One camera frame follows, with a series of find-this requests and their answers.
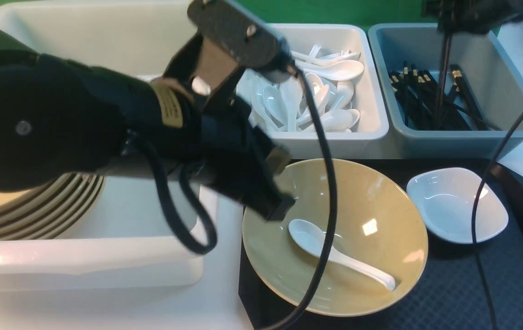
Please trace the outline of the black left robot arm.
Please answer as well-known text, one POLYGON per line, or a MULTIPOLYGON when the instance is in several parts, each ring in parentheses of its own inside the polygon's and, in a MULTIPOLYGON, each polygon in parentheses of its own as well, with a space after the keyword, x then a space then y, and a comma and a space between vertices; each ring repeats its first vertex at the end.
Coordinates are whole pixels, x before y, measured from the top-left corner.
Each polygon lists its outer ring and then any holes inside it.
POLYGON ((190 167, 201 185, 281 220, 294 198, 274 175, 290 155, 249 122, 235 93, 247 69, 287 80, 288 44, 231 0, 195 0, 197 31, 161 77, 146 82, 32 50, 0 31, 0 192, 65 173, 150 177, 166 217, 168 180, 190 167))

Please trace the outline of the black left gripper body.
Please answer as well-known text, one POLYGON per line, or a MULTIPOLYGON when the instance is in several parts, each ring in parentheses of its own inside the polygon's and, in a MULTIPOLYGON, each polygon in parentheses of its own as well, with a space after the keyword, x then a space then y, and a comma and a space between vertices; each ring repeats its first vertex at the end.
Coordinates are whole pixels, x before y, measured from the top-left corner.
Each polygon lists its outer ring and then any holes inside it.
POLYGON ((280 191, 274 176, 291 155, 251 125, 249 103, 236 87, 247 70, 272 83, 291 77, 287 40, 233 0, 193 0, 187 17, 196 34, 172 57, 162 84, 202 115, 205 183, 267 221, 282 221, 295 200, 280 191))

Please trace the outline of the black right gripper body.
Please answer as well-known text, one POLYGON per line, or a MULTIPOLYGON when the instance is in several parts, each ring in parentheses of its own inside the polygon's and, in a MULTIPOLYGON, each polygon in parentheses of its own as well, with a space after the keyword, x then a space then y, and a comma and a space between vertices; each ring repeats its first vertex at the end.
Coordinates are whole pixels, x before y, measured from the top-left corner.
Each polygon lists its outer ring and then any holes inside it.
POLYGON ((523 0, 422 0, 421 15, 437 19, 445 34, 483 35, 523 20, 523 0))

